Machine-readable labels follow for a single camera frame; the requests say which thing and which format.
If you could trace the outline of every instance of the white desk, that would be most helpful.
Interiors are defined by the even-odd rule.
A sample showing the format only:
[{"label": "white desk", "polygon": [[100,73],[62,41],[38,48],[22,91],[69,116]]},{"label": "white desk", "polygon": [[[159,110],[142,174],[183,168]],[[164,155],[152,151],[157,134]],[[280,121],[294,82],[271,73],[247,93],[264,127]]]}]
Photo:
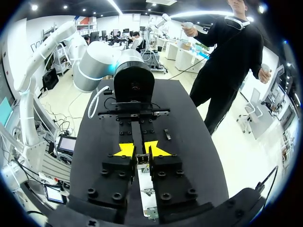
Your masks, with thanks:
[{"label": "white desk", "polygon": [[167,39],[162,39],[157,37],[157,46],[163,46],[163,49],[165,49],[167,41],[168,41]]},{"label": "white desk", "polygon": [[207,59],[204,59],[204,60],[203,59],[204,59],[204,57],[197,55],[196,52],[186,51],[184,49],[179,48],[177,56],[176,56],[175,67],[179,71],[185,71],[189,68],[187,70],[187,72],[198,73],[207,61]]},{"label": "white desk", "polygon": [[178,49],[175,43],[167,43],[165,57],[169,60],[176,60]]}]

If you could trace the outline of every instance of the office chair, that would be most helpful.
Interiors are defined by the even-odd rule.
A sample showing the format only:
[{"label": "office chair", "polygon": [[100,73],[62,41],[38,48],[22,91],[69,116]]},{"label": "office chair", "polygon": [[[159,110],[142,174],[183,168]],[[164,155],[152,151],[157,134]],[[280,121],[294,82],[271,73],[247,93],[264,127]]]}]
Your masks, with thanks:
[{"label": "office chair", "polygon": [[254,88],[251,99],[245,105],[246,115],[239,115],[237,122],[241,120],[243,124],[243,133],[248,130],[248,134],[251,133],[250,122],[258,123],[259,118],[263,116],[263,112],[258,107],[258,102],[260,99],[260,92]]}]

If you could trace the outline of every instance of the white floor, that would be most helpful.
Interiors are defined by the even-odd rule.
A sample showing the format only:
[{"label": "white floor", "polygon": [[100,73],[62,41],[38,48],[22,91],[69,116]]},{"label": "white floor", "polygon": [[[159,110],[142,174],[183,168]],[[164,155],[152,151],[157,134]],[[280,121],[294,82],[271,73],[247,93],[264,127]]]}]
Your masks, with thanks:
[{"label": "white floor", "polygon": [[[180,73],[174,66],[175,61],[165,59],[163,53],[160,54],[160,61],[169,72],[167,74],[155,72],[156,79],[169,79]],[[195,78],[195,73],[184,72],[174,79],[179,80],[189,93]],[[60,77],[60,82],[53,90],[42,95],[40,101],[49,112],[75,118],[83,116],[90,95],[82,94],[73,86],[70,70]],[[239,93],[225,119],[212,136],[222,162],[230,197],[245,187],[255,188],[257,183],[262,182],[276,165],[279,166],[279,171],[273,191],[279,187],[282,179],[282,153],[280,150],[282,127],[278,121],[275,122],[258,140],[255,140],[252,134],[243,134],[236,119],[239,114],[245,113],[245,103],[245,99]],[[208,105],[209,102],[198,107],[203,119],[206,116]],[[64,118],[63,115],[56,117],[57,119]],[[74,129],[73,136],[77,136],[81,119],[75,119],[74,122],[71,118],[68,120],[71,122],[70,127]],[[273,177],[268,180],[262,193],[265,197],[272,179]]]}]

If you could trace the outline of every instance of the black table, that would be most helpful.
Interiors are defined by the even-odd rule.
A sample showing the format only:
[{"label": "black table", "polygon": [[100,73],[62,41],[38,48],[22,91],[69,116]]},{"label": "black table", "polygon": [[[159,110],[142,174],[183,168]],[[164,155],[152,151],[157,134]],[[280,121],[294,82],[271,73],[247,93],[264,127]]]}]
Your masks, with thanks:
[{"label": "black table", "polygon": [[[99,88],[106,85],[114,88],[112,80],[101,81]],[[70,193],[84,201],[87,200],[87,189],[100,176],[102,160],[108,153],[120,151],[118,122],[111,118],[98,118],[98,112],[106,110],[104,101],[108,97],[100,95],[97,112],[92,119],[87,117],[87,107],[77,137],[71,166]],[[109,99],[106,106],[109,108],[112,102]],[[198,110],[180,82],[157,79],[152,102],[171,110],[169,116],[160,116],[153,123],[159,140],[157,147],[181,157],[184,172],[198,192],[197,201],[200,204],[211,202],[214,206],[226,201],[229,196],[220,158]],[[169,130],[172,140],[166,139],[164,129]],[[137,129],[133,125],[133,130],[137,130],[133,134],[135,145],[141,144],[137,141],[140,138],[139,125]],[[143,216],[137,180],[129,195],[125,224],[154,225],[155,222]]]}]

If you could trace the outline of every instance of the desk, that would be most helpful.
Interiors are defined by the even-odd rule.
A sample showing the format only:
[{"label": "desk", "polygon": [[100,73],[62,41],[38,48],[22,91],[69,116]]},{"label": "desk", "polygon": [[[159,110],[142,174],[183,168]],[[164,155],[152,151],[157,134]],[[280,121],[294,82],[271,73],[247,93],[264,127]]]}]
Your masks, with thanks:
[{"label": "desk", "polygon": [[162,39],[157,37],[157,46],[163,46],[163,49],[165,49],[167,41],[168,41],[167,39]]},{"label": "desk", "polygon": [[[113,80],[102,80],[99,89],[104,86],[113,89]],[[95,96],[93,92],[89,103]],[[120,151],[119,124],[115,119],[100,120],[97,113],[105,111],[104,101],[108,96],[100,95],[96,115],[89,119],[86,108],[71,166],[71,200],[77,197],[87,200],[87,189],[100,177],[102,160],[108,153]],[[156,79],[152,102],[162,108],[171,109],[169,116],[161,116],[153,122],[159,143],[158,147],[165,151],[173,151],[183,161],[183,169],[198,193],[200,204],[212,202],[218,206],[226,201],[228,190],[222,164],[211,136],[186,90],[177,80]],[[172,140],[164,136],[168,129]],[[141,139],[139,128],[133,127],[134,142]],[[143,216],[138,176],[129,191],[128,209],[125,217],[126,225],[156,225],[158,221],[148,220]]]},{"label": "desk", "polygon": [[[191,66],[197,64],[203,58],[204,57],[202,57],[201,55],[197,55],[196,52],[187,51],[187,50],[184,50],[182,48],[179,48],[177,56],[176,56],[175,67],[179,71],[185,71],[188,68],[190,68]],[[195,65],[192,68],[188,69],[187,72],[198,73],[200,71],[200,69],[204,66],[204,64],[206,63],[206,61],[207,61],[207,59],[204,59],[203,61],[201,61],[197,65]]]},{"label": "desk", "polygon": [[176,56],[178,53],[178,47],[175,43],[167,43],[165,57],[168,60],[176,60]]}]

